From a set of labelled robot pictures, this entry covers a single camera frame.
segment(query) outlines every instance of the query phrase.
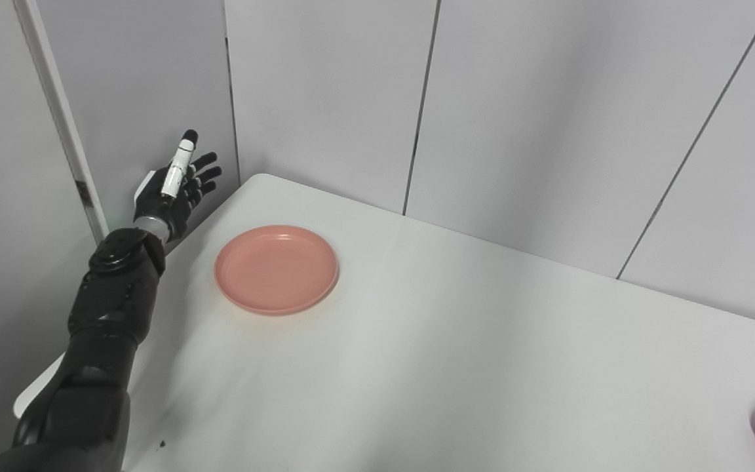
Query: white tabletop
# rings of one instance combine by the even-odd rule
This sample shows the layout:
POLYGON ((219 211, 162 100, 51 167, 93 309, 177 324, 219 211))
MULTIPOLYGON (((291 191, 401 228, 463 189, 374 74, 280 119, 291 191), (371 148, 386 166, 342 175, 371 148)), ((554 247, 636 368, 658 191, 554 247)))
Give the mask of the white tabletop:
POLYGON ((263 174, 168 257, 130 392, 128 472, 755 472, 755 321, 263 174), (266 224, 333 246, 320 304, 219 292, 266 224))

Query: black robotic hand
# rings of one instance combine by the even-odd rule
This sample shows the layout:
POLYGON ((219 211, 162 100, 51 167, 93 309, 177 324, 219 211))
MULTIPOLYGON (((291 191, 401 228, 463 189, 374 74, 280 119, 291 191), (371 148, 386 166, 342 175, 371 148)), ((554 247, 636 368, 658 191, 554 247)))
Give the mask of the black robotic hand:
POLYGON ((191 158, 195 147, 197 132, 189 129, 183 135, 173 161, 159 170, 151 171, 135 196, 134 225, 155 234, 163 243, 185 234, 191 210, 200 204, 206 194, 216 189, 213 179, 222 173, 220 167, 209 167, 218 160, 218 155, 213 152, 206 153, 191 164, 183 164, 180 155, 191 158))
POLYGON ((120 472, 130 422, 126 389, 150 329, 164 244, 183 236, 191 210, 221 174, 207 168, 215 153, 191 163, 195 147, 197 132, 189 129, 171 163, 139 186, 136 227, 109 233, 90 258, 69 312, 69 346, 19 418, 0 472, 120 472))

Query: robotic arm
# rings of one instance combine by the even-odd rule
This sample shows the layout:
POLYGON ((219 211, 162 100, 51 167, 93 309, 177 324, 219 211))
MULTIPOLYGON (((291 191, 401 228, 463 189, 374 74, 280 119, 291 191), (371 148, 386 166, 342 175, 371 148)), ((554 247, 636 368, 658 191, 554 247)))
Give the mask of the robotic arm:
POLYGON ((134 227, 110 233, 89 260, 69 313, 69 346, 51 381, 19 419, 0 472, 118 472, 130 421, 126 388, 150 329, 164 244, 185 233, 191 210, 216 188, 218 156, 189 164, 197 132, 183 135, 171 164, 149 174, 134 227))

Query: white table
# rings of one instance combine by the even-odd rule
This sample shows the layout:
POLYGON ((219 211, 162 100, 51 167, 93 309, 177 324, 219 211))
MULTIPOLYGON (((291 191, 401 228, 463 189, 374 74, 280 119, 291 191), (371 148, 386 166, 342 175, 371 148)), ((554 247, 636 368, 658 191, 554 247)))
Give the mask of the white table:
POLYGON ((755 321, 263 174, 168 257, 130 391, 128 472, 755 472, 755 321), (216 288, 266 224, 334 247, 316 307, 216 288))

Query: pink plate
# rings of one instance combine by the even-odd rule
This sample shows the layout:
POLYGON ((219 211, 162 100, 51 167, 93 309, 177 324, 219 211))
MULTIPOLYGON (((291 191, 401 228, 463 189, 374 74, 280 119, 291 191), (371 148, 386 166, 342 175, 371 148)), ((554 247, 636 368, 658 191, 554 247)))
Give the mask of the pink plate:
POLYGON ((241 308, 287 315, 322 300, 336 283, 338 263, 318 234, 296 226, 263 226, 239 234, 215 261, 218 287, 241 308))

